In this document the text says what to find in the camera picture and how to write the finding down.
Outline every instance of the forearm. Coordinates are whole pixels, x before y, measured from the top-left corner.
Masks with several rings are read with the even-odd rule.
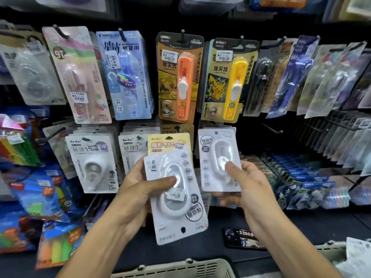
[[[285,277],[342,278],[342,275],[282,213],[271,220],[260,234]]]
[[[57,278],[109,277],[127,242],[125,227],[103,214]]]

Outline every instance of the phone screen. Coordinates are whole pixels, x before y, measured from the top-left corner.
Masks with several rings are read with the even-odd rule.
[[[250,229],[225,227],[223,236],[227,248],[266,250]]]

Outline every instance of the right hand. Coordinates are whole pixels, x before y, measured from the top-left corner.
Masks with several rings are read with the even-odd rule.
[[[246,221],[251,231],[259,238],[267,226],[276,220],[285,218],[276,197],[265,175],[251,162],[241,161],[242,169],[232,162],[225,165],[226,171],[239,182],[242,191],[239,193],[214,192],[213,196],[220,197],[220,205],[235,204],[244,210]]]

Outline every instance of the dark countertop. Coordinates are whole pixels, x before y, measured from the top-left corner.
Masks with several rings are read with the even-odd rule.
[[[371,213],[367,211],[357,212],[351,208],[318,209],[287,211],[286,214],[315,245],[329,240],[344,241],[347,236],[358,239],[371,237]],[[218,256],[227,256],[235,262],[241,276],[275,270],[267,251],[225,248],[222,236],[224,227],[247,228],[242,210],[211,207],[209,228],[205,232],[163,246],[156,244],[153,226],[149,223],[127,245],[114,271],[129,270],[141,264],[161,264],[187,258],[202,260]],[[35,270],[35,263],[36,252],[0,255],[3,277],[52,278],[59,271],[59,268]]]

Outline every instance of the left hand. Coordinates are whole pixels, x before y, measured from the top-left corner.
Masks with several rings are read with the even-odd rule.
[[[146,181],[144,157],[139,159],[130,170],[117,192],[116,197],[104,212],[125,230],[124,234],[131,240],[138,232],[149,211],[148,197],[152,193],[161,193],[173,187],[177,181],[174,176]]]

